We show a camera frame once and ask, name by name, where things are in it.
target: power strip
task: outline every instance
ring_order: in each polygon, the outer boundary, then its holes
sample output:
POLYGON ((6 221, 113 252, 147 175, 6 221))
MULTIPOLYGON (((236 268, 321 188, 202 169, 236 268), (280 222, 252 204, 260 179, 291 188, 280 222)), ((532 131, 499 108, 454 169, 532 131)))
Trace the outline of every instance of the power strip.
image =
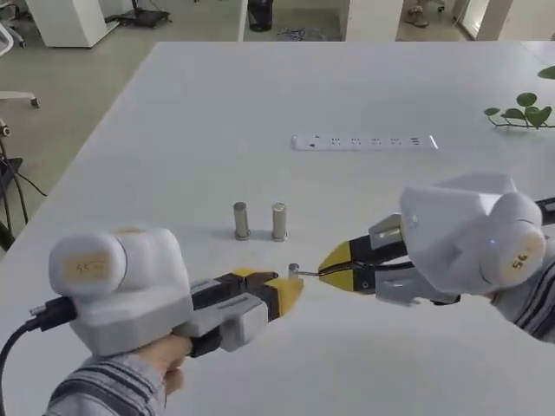
POLYGON ((432 136, 427 138, 364 138, 330 134, 293 136, 294 150, 382 151, 382 150, 437 150, 432 136))

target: floor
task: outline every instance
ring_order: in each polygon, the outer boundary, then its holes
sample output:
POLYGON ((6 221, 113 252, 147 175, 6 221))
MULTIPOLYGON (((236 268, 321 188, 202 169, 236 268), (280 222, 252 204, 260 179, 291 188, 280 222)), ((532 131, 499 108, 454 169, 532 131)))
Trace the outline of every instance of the floor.
MULTIPOLYGON (((27 101, 0 102, 0 114, 12 135, 4 142, 10 157, 24 159, 22 174, 46 193, 51 190, 107 112, 117 94, 158 41, 233 41, 237 35, 240 0, 156 0, 172 12, 173 23, 158 28, 117 29, 92 50, 47 49, 38 32, 26 31, 28 48, 15 48, 0 61, 0 90, 32 91, 42 107, 27 101)), ((340 38, 333 10, 275 8, 274 28, 263 34, 247 31, 246 41, 287 40, 284 29, 314 29, 310 36, 340 38)), ((399 40, 464 40, 446 16, 430 17, 427 29, 401 23, 399 40)), ((32 215, 43 201, 22 182, 32 215)), ((14 234, 24 227, 16 188, 8 190, 14 234)), ((5 223, 3 210, 0 221, 5 223)))
POLYGON ((406 42, 465 42, 470 40, 468 35, 460 29, 457 22, 447 11, 439 13, 430 4, 426 10, 426 21, 429 25, 425 28, 416 28, 412 24, 399 21, 397 41, 406 42))

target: striped sleeve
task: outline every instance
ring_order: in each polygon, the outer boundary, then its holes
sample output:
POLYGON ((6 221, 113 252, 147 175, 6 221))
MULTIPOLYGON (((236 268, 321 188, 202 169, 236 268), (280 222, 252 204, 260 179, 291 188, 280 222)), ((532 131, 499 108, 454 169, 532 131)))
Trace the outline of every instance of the striped sleeve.
POLYGON ((89 359, 52 393, 45 416, 158 416, 162 376, 134 354, 89 359))
POLYGON ((498 292, 492 305, 510 322, 541 341, 555 343, 555 242, 547 240, 542 268, 526 282, 498 292))

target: small metal pin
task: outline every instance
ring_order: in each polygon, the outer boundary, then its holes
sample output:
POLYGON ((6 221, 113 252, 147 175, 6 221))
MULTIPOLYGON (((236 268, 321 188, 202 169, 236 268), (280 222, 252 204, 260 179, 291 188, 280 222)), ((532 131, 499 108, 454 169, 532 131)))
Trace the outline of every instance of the small metal pin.
POLYGON ((274 241, 285 241, 287 238, 287 207, 278 202, 271 207, 273 218, 273 229, 271 238, 274 241))
POLYGON ((46 311, 46 306, 42 305, 42 306, 37 306, 36 308, 33 308, 32 310, 29 311, 29 313, 31 314, 31 316, 37 316, 45 311, 46 311))
POLYGON ((299 269, 300 266, 297 263, 291 263, 289 265, 289 275, 290 279, 298 279, 299 276, 315 276, 319 277, 320 275, 313 271, 302 271, 299 269))
POLYGON ((289 265, 289 275, 288 277, 290 279, 298 279, 298 269, 299 269, 299 265, 296 263, 291 263, 289 265))
POLYGON ((235 217, 235 238, 239 241, 248 240, 251 236, 251 230, 249 230, 249 221, 246 215, 246 203, 235 203, 233 205, 233 215, 235 217))

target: trash can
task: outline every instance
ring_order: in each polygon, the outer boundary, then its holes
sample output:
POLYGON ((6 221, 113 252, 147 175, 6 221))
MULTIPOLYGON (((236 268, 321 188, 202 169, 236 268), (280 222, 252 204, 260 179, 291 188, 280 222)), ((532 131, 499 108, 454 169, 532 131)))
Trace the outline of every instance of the trash can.
POLYGON ((274 0, 249 0, 249 27, 253 32, 267 32, 271 29, 273 3, 274 0))

